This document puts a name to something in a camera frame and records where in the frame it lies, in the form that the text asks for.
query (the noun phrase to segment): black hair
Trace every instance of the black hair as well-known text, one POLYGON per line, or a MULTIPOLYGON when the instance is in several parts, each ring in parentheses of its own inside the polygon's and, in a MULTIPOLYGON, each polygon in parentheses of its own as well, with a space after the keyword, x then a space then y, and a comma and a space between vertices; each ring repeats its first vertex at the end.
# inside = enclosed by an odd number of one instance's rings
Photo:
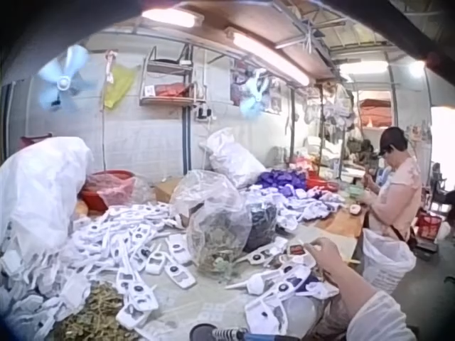
POLYGON ((390 153, 392 147, 398 151, 407 150, 407 139, 405 132, 397 126, 390 126, 382 132, 379 141, 379 154, 384 155, 385 152, 390 153))

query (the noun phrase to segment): shelf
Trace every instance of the shelf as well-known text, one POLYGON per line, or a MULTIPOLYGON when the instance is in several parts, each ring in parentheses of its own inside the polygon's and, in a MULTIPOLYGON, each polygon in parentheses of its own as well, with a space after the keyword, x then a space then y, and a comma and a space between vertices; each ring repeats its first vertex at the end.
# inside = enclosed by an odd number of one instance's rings
POLYGON ((139 99, 139 105, 175 105, 177 107, 187 107, 192 104, 201 104, 205 103, 203 99, 197 99, 196 101, 192 97, 165 97, 165 96, 155 96, 155 97, 141 97, 139 99))
POLYGON ((191 74, 192 66, 179 65, 166 62, 147 61, 147 72, 162 73, 167 75, 185 76, 191 74))

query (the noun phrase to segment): pink shirt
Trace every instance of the pink shirt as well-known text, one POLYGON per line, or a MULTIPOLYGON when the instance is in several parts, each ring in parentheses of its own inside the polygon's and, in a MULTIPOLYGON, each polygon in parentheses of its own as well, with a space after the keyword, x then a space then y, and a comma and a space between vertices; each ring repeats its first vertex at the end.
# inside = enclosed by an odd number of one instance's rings
POLYGON ((393 225, 408 240, 412 220, 421 202, 422 180, 416 160, 407 158, 381 187, 372 200, 370 228, 384 236, 398 239, 390 229, 393 225))

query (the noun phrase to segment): wooden board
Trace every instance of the wooden board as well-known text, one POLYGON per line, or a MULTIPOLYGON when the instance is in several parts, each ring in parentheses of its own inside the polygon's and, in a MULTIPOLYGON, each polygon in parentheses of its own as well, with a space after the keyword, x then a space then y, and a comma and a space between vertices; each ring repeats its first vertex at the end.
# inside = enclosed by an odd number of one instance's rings
POLYGON ((359 238, 365 213, 366 210, 363 208, 359 215, 352 215, 347 208, 342 208, 329 218, 319 220, 315 226, 330 233, 359 238))

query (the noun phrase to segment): ceiling light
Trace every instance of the ceiling light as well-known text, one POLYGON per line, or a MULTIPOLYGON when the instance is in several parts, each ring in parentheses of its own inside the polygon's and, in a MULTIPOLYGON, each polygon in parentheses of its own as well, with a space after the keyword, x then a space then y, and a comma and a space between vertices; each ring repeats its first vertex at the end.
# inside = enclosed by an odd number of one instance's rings
POLYGON ((234 40, 234 44, 239 48, 246 50, 249 53, 256 55, 263 59, 267 64, 274 66, 276 69, 282 71, 284 74, 290 76, 298 83, 307 86, 310 83, 309 77, 301 71, 297 66, 291 64, 288 60, 274 52, 271 48, 262 45, 255 39, 247 37, 245 34, 227 30, 227 36, 234 40))
POLYGON ((149 9, 142 12, 142 16, 159 23, 170 23, 183 27, 199 26, 204 19, 200 14, 181 9, 149 9))
POLYGON ((383 60, 346 63, 340 65, 340 72, 348 75, 367 75, 387 71, 389 64, 383 60))
POLYGON ((423 60, 416 60, 409 64, 409 71, 411 75, 418 78, 423 76, 425 71, 425 62, 423 60))

